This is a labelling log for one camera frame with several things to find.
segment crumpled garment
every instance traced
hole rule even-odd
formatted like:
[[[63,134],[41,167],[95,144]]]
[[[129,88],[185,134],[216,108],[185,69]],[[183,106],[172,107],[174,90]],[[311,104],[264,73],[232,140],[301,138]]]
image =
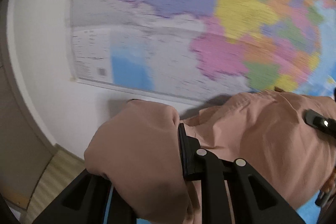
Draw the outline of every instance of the crumpled garment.
[[[182,122],[187,135],[220,159],[247,160],[297,209],[322,187],[336,159],[335,139],[304,123],[306,109],[336,118],[329,97],[263,91],[239,93]],[[171,106],[129,101],[97,130],[85,167],[108,177],[140,218],[201,224],[201,185],[182,176],[179,122]]]

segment map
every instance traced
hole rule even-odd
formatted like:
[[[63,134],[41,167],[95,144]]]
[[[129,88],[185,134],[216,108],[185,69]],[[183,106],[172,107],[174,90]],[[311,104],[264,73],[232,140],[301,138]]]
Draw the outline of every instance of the map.
[[[77,77],[207,101],[333,96],[335,0],[72,0]]]

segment round silver rivet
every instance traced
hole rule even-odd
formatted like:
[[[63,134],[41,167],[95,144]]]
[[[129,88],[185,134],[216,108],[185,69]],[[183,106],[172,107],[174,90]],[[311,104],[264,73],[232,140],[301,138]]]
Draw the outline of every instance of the round silver rivet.
[[[243,167],[243,166],[246,165],[246,161],[244,161],[243,159],[237,159],[236,160],[236,165]]]
[[[196,153],[199,156],[205,156],[207,154],[207,151],[205,149],[197,149]]]

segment folded fabric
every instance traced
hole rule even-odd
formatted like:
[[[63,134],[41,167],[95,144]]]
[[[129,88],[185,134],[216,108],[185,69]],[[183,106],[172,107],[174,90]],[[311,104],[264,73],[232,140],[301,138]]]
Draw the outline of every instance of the folded fabric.
[[[336,141],[304,123],[309,108],[336,118],[329,97],[264,91],[234,95],[182,122],[187,135],[219,158],[246,159],[297,209],[328,179],[336,158]],[[85,166],[108,177],[138,217],[200,224],[201,185],[183,180],[178,124],[173,107],[132,100],[97,130]]]

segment floor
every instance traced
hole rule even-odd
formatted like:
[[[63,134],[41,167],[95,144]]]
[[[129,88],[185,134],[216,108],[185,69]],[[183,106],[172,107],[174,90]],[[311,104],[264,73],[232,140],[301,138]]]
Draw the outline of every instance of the floor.
[[[31,224],[65,187],[84,170],[84,162],[60,148],[47,165],[21,221]]]

